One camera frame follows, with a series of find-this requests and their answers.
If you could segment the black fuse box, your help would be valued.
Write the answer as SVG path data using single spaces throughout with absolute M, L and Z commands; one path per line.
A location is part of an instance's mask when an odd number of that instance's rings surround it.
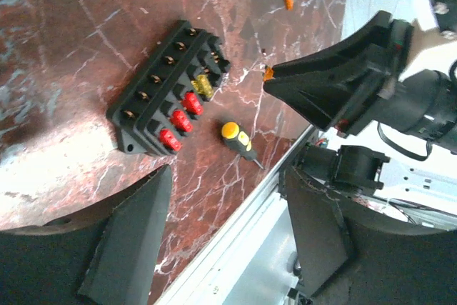
M 230 68 L 218 36 L 188 21 L 177 21 L 106 112 L 118 149 L 125 154 L 176 154 L 159 141 L 160 130 L 170 129 L 182 147 L 191 132 L 179 131 L 170 122 L 173 111 L 183 110 L 193 125 L 201 115 L 192 115 L 182 106 L 186 92 L 194 92 L 203 107 L 211 100 L 198 94 L 191 80 L 206 74 L 215 91 Z

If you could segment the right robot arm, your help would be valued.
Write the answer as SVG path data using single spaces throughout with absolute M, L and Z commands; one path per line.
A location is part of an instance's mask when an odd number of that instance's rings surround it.
M 263 89 L 322 131 L 357 135 L 372 121 L 456 150 L 456 68 L 403 72 L 424 56 L 456 53 L 456 0 L 412 0 L 416 21 L 377 12 L 339 43 L 267 67 Z

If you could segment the red blade fuse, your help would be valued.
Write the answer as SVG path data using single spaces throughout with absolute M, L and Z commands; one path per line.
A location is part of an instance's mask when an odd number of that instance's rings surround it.
M 159 141 L 172 151 L 179 151 L 181 149 L 181 142 L 176 138 L 170 129 L 162 129 L 159 133 Z
M 176 109 L 173 111 L 170 122 L 182 132 L 192 132 L 193 125 L 183 110 Z
M 202 115 L 204 112 L 204 108 L 199 101 L 199 98 L 192 91 L 186 92 L 181 104 L 185 110 L 192 115 Z

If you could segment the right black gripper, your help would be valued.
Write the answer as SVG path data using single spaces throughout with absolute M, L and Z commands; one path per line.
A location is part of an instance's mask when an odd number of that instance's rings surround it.
M 378 11 L 337 44 L 272 66 L 273 79 L 263 83 L 263 90 L 318 129 L 335 127 L 344 137 L 356 136 L 373 121 L 374 104 L 393 96 L 412 36 L 412 24 Z M 294 76 L 342 63 L 343 77 Z

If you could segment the yellow black screwdriver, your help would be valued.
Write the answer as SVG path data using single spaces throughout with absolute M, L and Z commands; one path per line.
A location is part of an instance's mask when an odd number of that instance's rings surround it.
M 236 122 L 226 122 L 221 128 L 221 137 L 228 148 L 235 151 L 247 161 L 253 161 L 261 169 L 264 169 L 258 161 L 258 154 L 253 147 L 252 141 L 242 126 Z

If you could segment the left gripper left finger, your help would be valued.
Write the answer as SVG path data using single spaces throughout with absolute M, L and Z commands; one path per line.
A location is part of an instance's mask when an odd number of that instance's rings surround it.
M 77 294 L 96 304 L 147 304 L 169 212 L 172 171 L 142 179 L 110 216 Z

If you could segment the orange blade fuse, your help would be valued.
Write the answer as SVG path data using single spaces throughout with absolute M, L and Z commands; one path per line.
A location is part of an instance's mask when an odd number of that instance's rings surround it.
M 270 66 L 265 66 L 263 73 L 263 82 L 274 79 L 274 70 Z
M 293 5 L 294 5 L 294 0 L 283 0 L 284 1 L 284 6 L 287 11 L 292 11 L 293 10 Z

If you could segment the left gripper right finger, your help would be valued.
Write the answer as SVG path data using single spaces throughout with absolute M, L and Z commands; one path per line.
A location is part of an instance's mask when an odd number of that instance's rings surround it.
M 353 258 L 353 243 L 336 197 L 322 184 L 289 167 L 285 190 L 302 289 L 314 296 Z

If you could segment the aluminium front rail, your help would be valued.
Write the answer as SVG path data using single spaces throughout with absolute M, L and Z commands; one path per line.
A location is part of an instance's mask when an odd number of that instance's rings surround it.
M 308 127 L 215 236 L 196 255 L 157 304 L 222 304 L 286 209 L 280 170 L 317 129 Z

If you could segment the yellow blade fuse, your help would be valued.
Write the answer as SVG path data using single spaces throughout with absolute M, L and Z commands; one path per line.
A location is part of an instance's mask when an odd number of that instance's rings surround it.
M 194 80 L 191 80 L 191 84 L 196 92 L 206 99 L 211 99 L 214 95 L 213 87 L 206 74 L 199 74 Z

